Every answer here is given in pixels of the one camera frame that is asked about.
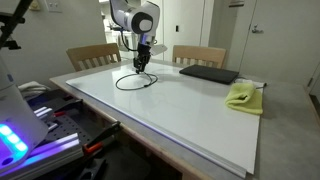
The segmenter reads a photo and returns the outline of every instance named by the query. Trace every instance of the white table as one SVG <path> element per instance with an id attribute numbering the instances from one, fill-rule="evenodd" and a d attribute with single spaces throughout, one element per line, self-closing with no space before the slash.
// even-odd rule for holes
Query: white table
<path id="1" fill-rule="evenodd" d="M 69 94 L 83 99 L 88 106 L 100 115 L 111 120 L 120 120 L 123 123 L 124 130 L 129 135 L 182 173 L 202 179 L 240 179 L 235 174 L 140 123 L 132 121 L 122 113 L 65 83 L 70 79 L 128 63 L 130 62 L 108 65 L 52 78 L 51 80 Z M 318 117 L 312 109 L 310 99 L 307 97 L 304 88 L 297 85 L 270 82 L 265 89 L 263 107 L 264 114 L 260 125 L 260 140 L 258 142 L 254 177 L 261 179 L 320 177 L 319 172 L 316 171 L 319 168 L 317 163 L 320 162 L 317 155 L 320 149 Z"/>

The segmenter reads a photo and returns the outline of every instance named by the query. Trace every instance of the black cable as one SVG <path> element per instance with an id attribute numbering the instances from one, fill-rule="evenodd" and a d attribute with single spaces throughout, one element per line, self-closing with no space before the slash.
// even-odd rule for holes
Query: black cable
<path id="1" fill-rule="evenodd" d="M 139 90 L 139 89 L 147 88 L 147 87 L 151 86 L 152 84 L 154 84 L 154 83 L 156 83 L 156 82 L 158 81 L 158 77 L 157 77 L 156 75 L 154 75 L 154 74 L 148 74 L 148 73 L 145 73 L 145 72 L 143 72 L 143 73 L 144 73 L 146 76 L 149 77 L 149 79 L 150 79 L 150 83 L 149 83 L 149 84 L 146 84 L 146 85 L 141 86 L 141 87 L 138 87 L 138 88 L 131 88 L 131 89 L 120 88 L 120 87 L 118 86 L 118 83 L 119 83 L 122 79 L 127 78 L 127 77 L 130 77 L 130 76 L 139 75 L 139 74 L 129 74 L 129 75 L 123 76 L 122 78 L 118 79 L 115 85 L 116 85 L 116 87 L 117 87 L 118 89 L 123 90 L 123 91 L 134 91 L 134 90 Z"/>
<path id="2" fill-rule="evenodd" d="M 129 50 L 129 51 L 138 51 L 137 49 L 130 49 L 127 44 L 124 42 L 124 39 L 123 39 L 123 29 L 120 30 L 120 33 L 121 33 L 121 39 L 122 39 L 122 43 L 123 45 Z"/>

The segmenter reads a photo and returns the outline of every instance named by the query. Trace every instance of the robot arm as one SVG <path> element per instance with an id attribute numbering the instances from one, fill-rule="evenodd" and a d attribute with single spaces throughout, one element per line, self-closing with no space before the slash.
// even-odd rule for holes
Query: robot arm
<path id="1" fill-rule="evenodd" d="M 143 72 L 150 60 L 150 49 L 154 45 L 159 24 L 160 8 L 147 1 L 138 8 L 128 5 L 126 0 L 110 0 L 113 21 L 135 34 L 140 35 L 138 57 L 134 58 L 136 72 Z"/>

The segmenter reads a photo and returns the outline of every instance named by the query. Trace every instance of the wooden chair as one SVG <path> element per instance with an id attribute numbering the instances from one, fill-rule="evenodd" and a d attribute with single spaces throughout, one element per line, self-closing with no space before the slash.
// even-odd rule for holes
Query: wooden chair
<path id="1" fill-rule="evenodd" d="M 226 50 L 221 48 L 175 45 L 172 61 L 178 63 L 179 59 L 180 64 L 198 64 L 221 68 L 225 54 Z"/>
<path id="2" fill-rule="evenodd" d="M 72 48 L 67 50 L 67 54 L 76 71 L 121 61 L 116 43 Z"/>

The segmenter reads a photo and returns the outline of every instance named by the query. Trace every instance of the yellow cloth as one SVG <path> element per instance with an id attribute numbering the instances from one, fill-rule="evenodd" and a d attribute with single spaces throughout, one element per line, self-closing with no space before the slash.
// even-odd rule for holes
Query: yellow cloth
<path id="1" fill-rule="evenodd" d="M 238 111 L 262 114 L 262 93 L 252 83 L 234 83 L 225 104 Z"/>

